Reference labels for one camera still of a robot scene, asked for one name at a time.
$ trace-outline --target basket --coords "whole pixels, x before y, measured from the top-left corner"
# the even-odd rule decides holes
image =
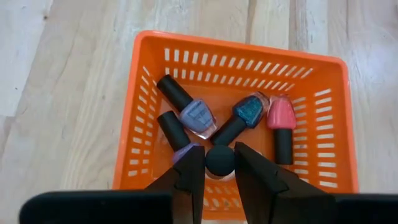
[[[172,166],[173,151],[156,122],[171,109],[156,88],[165,74],[194,98],[204,99],[218,126],[237,101],[254,91],[288,94],[297,117],[289,169],[326,192],[358,191],[348,72],[342,60],[157,31],[141,32],[135,39],[113,189],[143,189]],[[208,141],[190,137],[210,148]],[[236,140],[273,160],[266,119]],[[245,220],[234,179],[206,179],[203,218]]]

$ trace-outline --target lavender nail polish bottle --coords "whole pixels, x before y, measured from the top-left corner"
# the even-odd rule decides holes
[[[197,136],[207,139],[216,130],[216,120],[202,99],[194,100],[170,75],[156,85],[170,103],[180,112],[183,125]]]
[[[157,122],[174,151],[173,163],[180,160],[193,146],[199,146],[199,143],[191,143],[182,123],[173,111],[161,114],[157,118]]]

